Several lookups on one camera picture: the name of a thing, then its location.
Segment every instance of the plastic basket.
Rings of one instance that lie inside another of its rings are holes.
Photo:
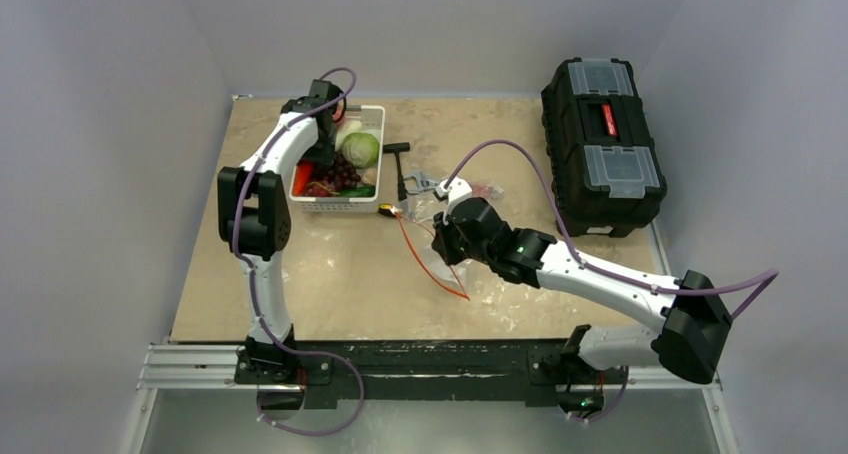
[[[382,106],[350,106],[345,119],[355,119],[362,123],[362,131],[372,134],[380,142],[380,150],[383,148],[383,131],[386,126],[386,109]],[[303,197],[295,196],[294,171],[292,171],[289,183],[289,199],[297,204],[301,210],[307,212],[336,212],[336,213],[361,213],[374,214],[380,196],[380,174],[383,171],[383,156],[377,158],[377,185],[374,195],[371,197]]]

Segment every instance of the toolbox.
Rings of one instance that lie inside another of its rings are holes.
[[[542,90],[553,191],[569,235],[624,237],[659,213],[667,190],[633,68],[574,58]]]

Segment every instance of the red grapes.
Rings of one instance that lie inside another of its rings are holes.
[[[340,152],[333,156],[331,166],[316,166],[310,183],[307,184],[303,195],[307,197],[329,197],[345,189],[353,189],[359,185],[362,178],[357,174],[353,164],[348,162]]]

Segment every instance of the wire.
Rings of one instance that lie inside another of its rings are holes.
[[[459,292],[455,289],[452,289],[449,286],[446,286],[445,284],[442,284],[442,282],[439,281],[439,279],[435,275],[433,275],[433,273],[430,272],[429,269],[427,269],[427,266],[424,264],[424,261],[422,261],[421,257],[418,256],[418,252],[415,250],[415,247],[412,245],[412,241],[409,239],[409,235],[406,233],[406,228],[403,227],[403,220],[402,219],[405,218],[405,219],[411,221],[412,223],[417,224],[418,226],[422,227],[425,231],[429,232],[430,234],[433,234],[433,233],[429,229],[427,229],[427,227],[424,226],[423,224],[419,224],[418,222],[413,221],[412,219],[404,216],[403,214],[401,214],[399,212],[395,213],[395,218],[398,220],[398,225],[400,226],[400,230],[403,233],[403,238],[406,241],[406,245],[409,246],[409,251],[412,253],[412,256],[415,258],[415,260],[418,261],[418,265],[421,266],[421,269],[424,269],[424,272],[426,272],[427,275],[430,276],[430,279],[432,279],[433,282],[435,282],[436,284],[439,285],[439,287],[448,291],[449,293],[451,293],[455,296],[459,296],[459,297],[465,299],[466,301],[470,301],[471,299],[468,297],[468,293],[465,292],[465,286],[462,285],[462,281],[459,280],[459,276],[456,275],[456,271],[454,271],[452,267],[450,268],[451,272],[453,273],[454,278],[456,278],[456,282],[459,284],[459,287],[462,289],[462,292]]]
[[[339,114],[339,118],[336,119],[335,113],[333,113],[333,122],[336,124],[342,122],[344,120],[344,115],[347,113],[347,98],[342,99],[342,113]]]
[[[398,213],[398,214],[403,218],[403,220],[409,221],[409,222],[415,224],[416,226],[420,227],[421,229],[424,229],[425,231],[427,231],[428,234],[430,234],[430,236],[432,236],[435,239],[436,234],[433,231],[431,231],[429,227],[424,225],[424,223],[418,222],[411,217],[407,217],[407,216],[403,215],[402,213]],[[454,270],[453,266],[447,266],[447,267],[448,267],[448,269],[451,270],[451,274],[453,274],[453,278],[456,280],[456,283],[459,285],[459,288],[465,294],[465,296],[463,296],[463,297],[468,299],[468,291],[465,290],[465,285],[462,283],[462,279],[460,279],[459,274],[456,273],[456,270]]]
[[[651,284],[648,284],[647,282],[642,282],[642,281],[639,281],[637,279],[632,279],[632,278],[627,277],[625,275],[618,274],[617,272],[608,271],[608,270],[606,270],[602,267],[598,267],[598,266],[595,266],[593,264],[590,264],[589,262],[584,260],[582,257],[580,257],[580,252],[577,250],[576,247],[574,247],[574,242],[571,240],[571,237],[568,235],[568,230],[565,228],[565,222],[562,220],[562,215],[560,214],[559,209],[557,208],[556,200],[554,198],[554,194],[553,194],[553,192],[551,192],[551,188],[548,187],[548,184],[545,183],[545,177],[542,174],[542,170],[539,167],[539,164],[537,164],[536,161],[533,160],[533,157],[530,156],[530,153],[528,153],[523,147],[516,144],[515,142],[512,142],[512,141],[507,140],[507,139],[492,139],[490,141],[486,141],[486,142],[480,144],[479,146],[475,147],[456,166],[456,169],[454,169],[454,171],[451,173],[450,177],[448,177],[445,185],[448,185],[448,186],[450,185],[450,183],[454,180],[454,178],[456,178],[457,174],[459,174],[459,171],[461,171],[462,168],[465,167],[465,164],[467,164],[468,161],[471,160],[472,157],[474,157],[474,155],[476,155],[478,152],[480,152],[481,149],[488,147],[488,146],[491,146],[492,144],[506,144],[510,147],[517,149],[519,152],[521,152],[521,154],[524,155],[524,157],[527,159],[527,161],[530,162],[530,165],[533,166],[533,170],[536,171],[536,175],[539,177],[539,182],[542,183],[542,188],[545,190],[545,195],[547,196],[548,202],[551,205],[551,209],[553,210],[554,217],[556,218],[557,225],[559,226],[560,232],[562,232],[563,240],[565,241],[566,246],[568,246],[568,250],[571,253],[571,257],[573,257],[574,260],[577,261],[577,263],[580,264],[585,269],[588,269],[592,272],[596,272],[596,273],[598,273],[602,276],[608,277],[610,279],[615,279],[617,281],[624,282],[624,283],[629,284],[629,285],[634,286],[634,287],[647,289],[647,290],[650,290],[651,292],[657,292],[657,293],[660,293],[660,294],[671,294],[671,295],[675,295],[675,296],[718,296],[718,295],[722,295],[722,294],[729,294],[729,293],[732,293],[732,292],[738,292],[738,291],[741,291],[743,289],[748,289],[749,287],[757,286],[756,289],[754,289],[754,291],[751,292],[751,294],[749,294],[748,297],[744,301],[742,301],[742,304],[740,304],[739,307],[736,308],[735,311],[733,311],[733,314],[731,314],[731,317],[733,319],[736,319],[737,317],[739,317],[739,315],[742,314],[742,312],[745,309],[747,309],[748,306],[751,305],[752,302],[754,302],[754,300],[760,295],[760,293],[763,292],[763,290],[765,290],[765,288],[768,287],[769,284],[771,284],[772,281],[774,281],[774,279],[779,274],[779,271],[777,269],[769,269],[769,270],[763,272],[762,274],[760,274],[758,276],[755,276],[755,277],[752,277],[751,279],[748,279],[747,281],[739,282],[737,284],[731,284],[729,286],[718,287],[718,288],[713,288],[713,289],[670,289],[670,288],[667,288],[667,287],[653,286]]]
[[[624,391],[627,389],[627,383],[630,380],[630,366],[622,366],[622,367],[624,369],[624,379],[621,380],[621,389],[618,390],[618,393],[615,395],[615,397],[612,399],[612,401],[610,401],[609,406],[607,406],[607,404],[604,403],[604,408],[596,416],[593,416],[593,417],[582,417],[581,416],[581,417],[574,417],[574,418],[571,418],[571,419],[575,419],[575,420],[577,420],[577,422],[582,422],[582,423],[591,423],[591,422],[600,421],[601,419],[607,417],[609,415],[609,413],[612,412],[613,409],[616,408],[616,406],[618,406],[618,403],[621,402],[621,398],[624,397]]]
[[[240,230],[241,230],[240,229],[241,228],[241,222],[240,221],[241,221],[242,212],[243,212],[243,209],[244,209],[244,200],[247,198],[247,190],[249,189],[250,183],[252,182],[253,178],[256,176],[257,171],[259,171],[259,168],[265,162],[264,159],[268,156],[268,153],[271,151],[271,148],[274,147],[274,144],[277,143],[277,141],[280,139],[280,137],[282,137],[283,134],[291,128],[291,126],[293,126],[294,124],[297,124],[298,122],[300,122],[304,119],[307,119],[311,116],[314,116],[315,114],[318,114],[319,112],[323,111],[324,109],[327,109],[327,108],[329,108],[329,107],[331,107],[335,104],[338,104],[341,100],[347,98],[347,96],[350,94],[350,91],[352,91],[354,86],[356,86],[356,73],[354,73],[351,69],[349,69],[347,67],[336,67],[334,69],[330,69],[329,71],[325,72],[324,75],[322,75],[319,79],[323,80],[324,78],[326,78],[330,74],[333,74],[335,72],[340,72],[340,71],[347,72],[348,74],[350,74],[350,77],[351,77],[350,86],[344,92],[342,92],[341,95],[339,95],[339,97],[337,97],[337,98],[333,99],[332,101],[329,101],[325,104],[322,104],[321,106],[318,106],[315,109],[307,111],[307,112],[295,117],[294,119],[292,119],[291,121],[289,121],[285,125],[283,125],[280,128],[280,130],[278,130],[271,137],[271,139],[266,143],[265,148],[262,149],[262,152],[260,153],[259,158],[256,160],[256,163],[253,164],[253,167],[247,173],[247,176],[244,179],[244,183],[242,184],[241,192],[239,192],[239,197],[238,197],[238,200],[236,201],[235,223],[234,223],[234,226],[233,226],[233,238],[232,238],[232,242],[231,242],[233,254],[236,256],[236,258],[238,258],[240,261],[247,264],[247,266],[250,268],[250,271],[249,271],[249,274],[248,274],[248,286],[249,286],[249,291],[250,291],[250,304],[253,307],[253,313],[254,313],[254,316],[256,317],[256,319],[259,323],[259,326],[262,328],[262,330],[265,332],[265,334],[271,339],[271,341],[274,343],[274,345],[277,346],[278,348],[282,349],[286,353],[294,355],[294,356],[331,357],[331,358],[341,362],[348,369],[350,369],[350,371],[353,373],[354,377],[356,377],[357,383],[359,384],[359,402],[357,403],[356,408],[353,411],[353,414],[351,414],[351,416],[347,420],[345,420],[344,422],[342,422],[341,424],[339,424],[336,427],[332,427],[332,428],[329,428],[329,429],[317,430],[317,431],[308,431],[308,430],[304,430],[304,429],[298,429],[296,427],[286,426],[286,425],[281,424],[277,421],[269,419],[268,416],[266,416],[265,413],[262,411],[262,407],[261,407],[260,402],[259,402],[260,399],[259,399],[259,397],[257,397],[256,405],[257,405],[257,409],[259,410],[259,419],[258,420],[261,420],[261,421],[265,422],[266,424],[268,424],[272,427],[275,427],[277,429],[281,429],[283,431],[288,431],[288,432],[291,432],[291,433],[294,433],[294,434],[299,434],[299,435],[302,435],[302,436],[312,436],[312,437],[327,436],[327,435],[330,435],[330,434],[335,434],[335,433],[341,431],[342,429],[346,428],[347,426],[351,425],[353,423],[353,421],[355,421],[356,418],[359,417],[359,414],[362,412],[362,407],[365,405],[365,384],[362,381],[362,374],[359,373],[359,371],[356,369],[356,367],[353,365],[353,363],[351,363],[349,360],[345,359],[344,357],[342,357],[338,354],[334,354],[332,352],[299,351],[297,349],[292,349],[292,348],[286,346],[285,344],[283,344],[283,340],[277,338],[277,336],[274,335],[273,332],[271,332],[271,329],[268,327],[268,323],[265,322],[265,317],[262,315],[262,310],[259,307],[259,299],[258,299],[258,294],[257,294],[257,289],[256,289],[256,264],[254,264],[253,261],[251,261],[249,257],[243,255],[239,251],[238,240],[239,240],[239,234],[240,234]]]
[[[309,378],[306,376],[306,369],[303,367],[297,368],[297,383],[300,385],[301,392],[306,392],[306,383]]]

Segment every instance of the table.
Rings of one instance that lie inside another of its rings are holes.
[[[233,106],[217,171],[252,154],[277,122],[282,99],[239,99]],[[420,168],[442,178],[479,143],[506,138],[524,146],[545,168],[535,99],[352,99],[386,108],[385,142],[408,141],[404,171]],[[385,158],[381,202],[396,200],[394,160]],[[556,233],[554,216],[530,165],[507,146],[484,149],[462,172],[504,190],[493,201],[512,227]],[[216,188],[211,189],[171,332],[173,342],[243,340],[248,297],[236,260],[218,238]],[[416,196],[426,207],[431,195]],[[467,269],[470,301],[442,291],[416,264],[398,223],[375,215],[310,214],[292,205],[292,234],[283,251],[286,304],[297,337],[345,339],[493,339],[568,337],[576,325],[630,324],[629,318],[565,293],[508,284],[480,264]],[[418,248],[428,234],[408,230]],[[577,247],[627,267],[661,272],[650,230],[624,239],[577,238]]]

